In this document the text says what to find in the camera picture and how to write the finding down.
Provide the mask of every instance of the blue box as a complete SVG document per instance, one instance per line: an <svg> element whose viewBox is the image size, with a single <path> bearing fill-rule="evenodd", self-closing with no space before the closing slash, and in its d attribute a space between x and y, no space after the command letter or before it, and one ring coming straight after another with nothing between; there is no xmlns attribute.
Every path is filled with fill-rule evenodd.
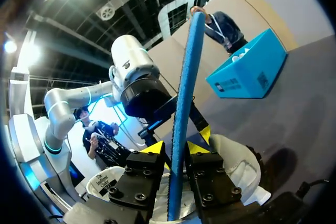
<svg viewBox="0 0 336 224"><path fill-rule="evenodd" d="M220 98L263 98L287 53L269 28L232 55L205 79Z"/></svg>

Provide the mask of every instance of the barcode sticker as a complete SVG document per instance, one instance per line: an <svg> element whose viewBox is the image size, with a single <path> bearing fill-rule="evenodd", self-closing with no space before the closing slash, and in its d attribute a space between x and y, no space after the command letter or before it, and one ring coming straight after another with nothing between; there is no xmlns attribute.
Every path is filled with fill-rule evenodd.
<svg viewBox="0 0 336 224"><path fill-rule="evenodd" d="M263 89L267 89L269 81L267 80L267 77L264 72L261 72L260 75L258 76L258 82Z"/></svg>

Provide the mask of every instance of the bolt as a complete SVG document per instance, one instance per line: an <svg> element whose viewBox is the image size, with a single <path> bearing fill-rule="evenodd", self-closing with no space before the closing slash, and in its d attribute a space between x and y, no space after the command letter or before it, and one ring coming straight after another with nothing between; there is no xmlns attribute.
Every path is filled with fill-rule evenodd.
<svg viewBox="0 0 336 224"><path fill-rule="evenodd" d="M232 194L240 194L242 191L239 187L233 187L232 190L231 190L231 193Z"/></svg>
<svg viewBox="0 0 336 224"><path fill-rule="evenodd" d="M136 194L134 196L134 198L137 200L137 201L144 201L147 199L147 196L145 194Z"/></svg>
<svg viewBox="0 0 336 224"><path fill-rule="evenodd" d="M214 199L214 196L212 194L206 194L204 197L203 197L203 200L204 201L212 201Z"/></svg>
<svg viewBox="0 0 336 224"><path fill-rule="evenodd" d="M109 194L110 195L116 195L116 194L118 194L118 192L119 192L119 190L114 186L109 189Z"/></svg>
<svg viewBox="0 0 336 224"><path fill-rule="evenodd" d="M205 175L205 172L204 172L203 170L199 170L199 171L197 172L197 175L198 175L198 176L204 176L204 175Z"/></svg>
<svg viewBox="0 0 336 224"><path fill-rule="evenodd" d="M152 173L151 170L144 170L144 171L143 171L143 174L144 174L145 176L149 176L149 175L152 175L153 173Z"/></svg>
<svg viewBox="0 0 336 224"><path fill-rule="evenodd" d="M125 172L126 172L127 174L130 174L130 173L133 172L133 169L132 169L132 168L129 168L129 167L126 167L126 168L125 168Z"/></svg>
<svg viewBox="0 0 336 224"><path fill-rule="evenodd" d="M223 173L223 172L224 172L224 168L219 167L216 171L217 171L218 173Z"/></svg>

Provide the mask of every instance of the blue strip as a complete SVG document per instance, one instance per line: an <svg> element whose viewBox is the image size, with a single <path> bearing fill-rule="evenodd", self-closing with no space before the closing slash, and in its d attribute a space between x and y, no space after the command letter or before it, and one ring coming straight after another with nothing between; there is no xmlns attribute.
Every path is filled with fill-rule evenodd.
<svg viewBox="0 0 336 224"><path fill-rule="evenodd" d="M200 65L205 15L194 14L185 49L179 93L177 97L176 114L173 130L172 169L170 173L170 189L168 201L168 221L180 217L182 186L183 186L183 152L186 143L186 131L190 106Z"/></svg>
<svg viewBox="0 0 336 224"><path fill-rule="evenodd" d="M44 144L46 145L47 150L52 151L52 152L59 152L62 149L62 146L59 149L53 149L47 144L46 141L44 141Z"/></svg>

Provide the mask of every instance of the person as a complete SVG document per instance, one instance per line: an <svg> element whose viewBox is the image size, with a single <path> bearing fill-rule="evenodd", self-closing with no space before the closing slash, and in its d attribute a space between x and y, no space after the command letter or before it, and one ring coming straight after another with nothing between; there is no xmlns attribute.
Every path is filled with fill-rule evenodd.
<svg viewBox="0 0 336 224"><path fill-rule="evenodd" d="M85 129L83 145L88 156L91 159L96 158L102 169L112 166L125 167L126 159L131 152L114 138L119 132L118 125L91 121L87 106L76 109L74 116L76 120L82 122Z"/></svg>
<svg viewBox="0 0 336 224"><path fill-rule="evenodd" d="M227 14L223 12L208 14L205 9L193 6L190 13L193 16L195 12L205 14L205 34L223 45L230 55L248 43L237 24Z"/></svg>

